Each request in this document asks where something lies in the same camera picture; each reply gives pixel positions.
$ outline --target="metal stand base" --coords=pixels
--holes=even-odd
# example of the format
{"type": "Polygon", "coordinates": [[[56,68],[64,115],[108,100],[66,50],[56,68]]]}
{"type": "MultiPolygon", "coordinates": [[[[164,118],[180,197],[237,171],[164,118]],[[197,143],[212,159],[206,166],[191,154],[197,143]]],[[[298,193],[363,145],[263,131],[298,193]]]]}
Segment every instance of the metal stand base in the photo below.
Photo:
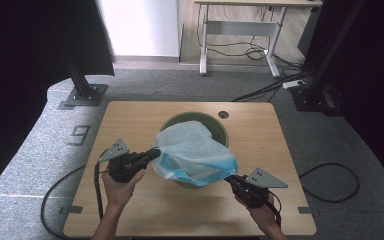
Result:
{"type": "Polygon", "coordinates": [[[317,101],[308,101],[308,89],[291,88],[292,98],[298,111],[323,112],[327,116],[342,116],[339,111],[338,96],[333,89],[325,88],[322,97],[317,101]]]}
{"type": "Polygon", "coordinates": [[[80,96],[76,88],[73,88],[64,105],[67,107],[73,106],[90,106],[96,107],[99,105],[102,96],[107,90],[106,84],[89,84],[90,96],[80,96]]]}

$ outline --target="gray carpet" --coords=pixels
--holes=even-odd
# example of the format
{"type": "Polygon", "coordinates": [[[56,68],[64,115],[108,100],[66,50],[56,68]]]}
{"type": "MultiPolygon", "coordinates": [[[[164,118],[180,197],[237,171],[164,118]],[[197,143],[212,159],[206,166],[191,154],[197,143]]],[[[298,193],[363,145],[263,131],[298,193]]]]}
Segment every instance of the gray carpet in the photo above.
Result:
{"type": "MultiPolygon", "coordinates": [[[[274,82],[270,73],[215,71],[201,77],[197,71],[140,69],[87,79],[109,85],[100,106],[58,110],[73,84],[68,79],[51,87],[42,116],[0,176],[0,239],[58,239],[40,221],[43,197],[55,182],[87,162],[110,101],[231,101],[274,82]],[[81,136],[73,136],[76,126],[90,127],[83,144],[81,136]]],[[[267,101],[271,94],[251,101],[267,101]]],[[[384,169],[362,139],[341,117],[296,111],[287,90],[279,89],[271,102],[298,174],[335,162],[352,169],[361,184],[359,192],[344,203],[307,195],[317,233],[289,238],[384,239],[384,169]]],[[[58,234],[81,176],[82,171],[73,174],[48,199],[46,222],[58,234]]],[[[333,166],[309,174],[302,184],[328,199],[344,197],[356,186],[349,172],[333,166]]]]}

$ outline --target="wooden table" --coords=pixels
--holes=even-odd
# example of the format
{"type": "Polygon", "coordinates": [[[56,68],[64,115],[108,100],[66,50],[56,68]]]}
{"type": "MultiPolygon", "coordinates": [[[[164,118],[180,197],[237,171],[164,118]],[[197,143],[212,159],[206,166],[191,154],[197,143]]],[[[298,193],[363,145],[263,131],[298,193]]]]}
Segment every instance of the wooden table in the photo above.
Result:
{"type": "MultiPolygon", "coordinates": [[[[81,213],[68,215],[64,233],[90,237],[99,224],[93,169],[100,154],[118,138],[130,151],[148,150],[162,124],[175,114],[199,111],[210,114],[229,134],[229,149],[238,160],[239,173],[256,167],[286,182],[272,189],[282,202],[282,229],[287,235],[312,235],[316,227],[273,106],[269,103],[224,102],[111,102],[102,120],[73,206],[81,213]],[[221,119],[220,111],[229,117],[221,119]]],[[[101,183],[104,207],[105,190],[101,183]]],[[[151,166],[135,189],[120,218],[117,236],[256,236],[263,235],[231,192],[220,181],[200,189],[182,188],[156,175],[151,166]]]]}
{"type": "Polygon", "coordinates": [[[321,0],[195,0],[196,4],[204,5],[204,18],[202,28],[202,47],[199,72],[207,74],[207,35],[238,35],[238,36],[266,36],[271,37],[270,45],[264,51],[267,63],[272,71],[273,77],[280,77],[279,70],[273,59],[274,49],[283,26],[286,10],[288,7],[321,7],[321,0]],[[213,21],[208,18],[210,5],[232,5],[232,6],[269,6],[282,7],[280,16],[276,22],[235,22],[235,21],[213,21]]]}

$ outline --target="white wall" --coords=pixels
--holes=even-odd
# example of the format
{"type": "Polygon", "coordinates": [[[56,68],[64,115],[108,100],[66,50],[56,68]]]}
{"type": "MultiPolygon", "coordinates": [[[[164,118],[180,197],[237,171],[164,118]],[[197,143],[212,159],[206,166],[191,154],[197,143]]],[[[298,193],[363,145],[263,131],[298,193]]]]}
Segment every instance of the white wall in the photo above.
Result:
{"type": "Polygon", "coordinates": [[[179,57],[178,0],[97,0],[97,4],[113,55],[179,57]]]}

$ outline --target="hand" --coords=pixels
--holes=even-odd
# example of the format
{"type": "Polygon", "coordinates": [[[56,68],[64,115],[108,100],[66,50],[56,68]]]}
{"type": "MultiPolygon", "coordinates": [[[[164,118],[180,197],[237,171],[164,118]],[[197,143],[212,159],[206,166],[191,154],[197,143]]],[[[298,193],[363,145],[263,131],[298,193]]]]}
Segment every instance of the hand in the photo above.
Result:
{"type": "MultiPolygon", "coordinates": [[[[263,205],[260,208],[249,208],[236,195],[235,199],[246,207],[252,219],[257,223],[258,228],[260,228],[269,239],[286,239],[279,225],[276,223],[274,213],[269,207],[263,205]]],[[[273,194],[271,193],[269,194],[269,202],[274,206],[273,194]]]]}
{"type": "Polygon", "coordinates": [[[142,169],[128,183],[115,182],[108,173],[102,174],[104,181],[105,192],[107,194],[108,206],[115,210],[122,211],[133,196],[135,185],[145,175],[145,170],[142,169]]]}

